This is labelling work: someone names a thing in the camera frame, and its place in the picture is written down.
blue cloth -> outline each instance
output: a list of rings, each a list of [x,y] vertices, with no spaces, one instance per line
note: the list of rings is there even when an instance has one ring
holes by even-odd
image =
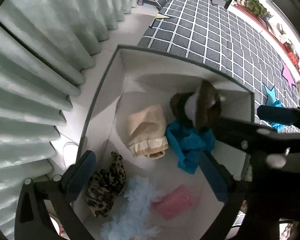
[[[184,126],[174,120],[166,129],[169,146],[178,155],[178,167],[194,174],[199,162],[199,155],[204,150],[211,152],[214,148],[215,137],[212,130],[198,133],[194,127]]]
[[[275,101],[272,106],[276,106],[276,107],[283,107],[282,103],[277,100]],[[275,123],[275,122],[272,122],[270,123],[270,125],[275,128],[278,132],[280,132],[283,128],[284,128],[284,125],[283,124],[280,124],[280,123]]]

light blue feather boa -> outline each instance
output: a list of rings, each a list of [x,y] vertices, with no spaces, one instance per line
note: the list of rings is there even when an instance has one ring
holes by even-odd
[[[124,194],[128,204],[119,214],[113,215],[112,221],[103,224],[101,237],[104,240],[129,240],[133,237],[140,240],[156,236],[159,229],[146,225],[145,220],[151,201],[158,200],[160,195],[148,178],[130,178]]]

pink cloth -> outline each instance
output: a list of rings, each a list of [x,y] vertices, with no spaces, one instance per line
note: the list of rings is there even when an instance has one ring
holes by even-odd
[[[161,201],[152,202],[151,208],[156,210],[163,219],[169,220],[180,215],[194,203],[195,201],[189,191],[184,185],[181,185],[171,193],[165,195]]]

white tile floor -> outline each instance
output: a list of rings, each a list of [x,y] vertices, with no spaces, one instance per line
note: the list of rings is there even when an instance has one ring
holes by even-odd
[[[109,60],[118,44],[137,45],[143,33],[152,24],[158,10],[151,5],[145,4],[132,8],[131,14],[125,15],[125,20],[118,23],[118,29],[109,31],[110,38],[101,42],[102,51],[92,56],[95,59],[96,66],[94,68],[82,70],[82,74],[86,78],[86,82],[79,86],[81,94],[77,97],[70,97],[73,109],[71,112],[63,111],[66,118],[66,126],[58,126],[58,130],[62,135],[62,143],[73,141],[77,144],[80,137],[84,122],[90,108],[91,101],[95,94],[100,79],[108,65]],[[65,170],[62,158],[63,146],[59,141],[52,142],[57,150],[57,156],[54,158],[55,169],[59,171]],[[65,156],[67,163],[73,163],[73,155]]]

curtain fold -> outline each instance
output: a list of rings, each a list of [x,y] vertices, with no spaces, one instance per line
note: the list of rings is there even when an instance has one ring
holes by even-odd
[[[0,6],[0,230],[14,239],[22,184],[52,171],[50,144],[108,30],[137,0],[5,0]]]

